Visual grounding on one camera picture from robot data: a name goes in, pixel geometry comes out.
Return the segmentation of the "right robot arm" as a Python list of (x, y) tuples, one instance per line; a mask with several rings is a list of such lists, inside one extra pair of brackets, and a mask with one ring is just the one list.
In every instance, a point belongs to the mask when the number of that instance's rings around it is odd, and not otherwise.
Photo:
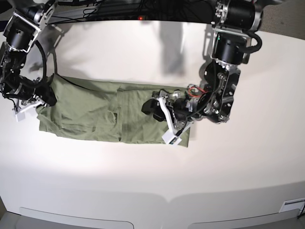
[[(0, 47), (0, 93), (5, 99), (36, 101), (47, 106), (57, 102), (47, 77), (47, 58), (38, 36), (53, 15), (55, 0), (9, 0), (13, 14), (3, 29), (5, 41)], [(20, 74), (31, 48), (36, 46), (42, 58), (42, 77), (30, 80)]]

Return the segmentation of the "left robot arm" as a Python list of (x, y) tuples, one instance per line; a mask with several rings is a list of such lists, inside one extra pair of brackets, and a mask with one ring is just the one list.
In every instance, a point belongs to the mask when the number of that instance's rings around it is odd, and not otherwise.
[(200, 85), (189, 84), (185, 91), (154, 91), (142, 105), (142, 112), (159, 122), (168, 121), (176, 132), (202, 119), (219, 124), (229, 120), (241, 64), (262, 47), (256, 34), (263, 16), (259, 0), (218, 0), (214, 10), (210, 62)]

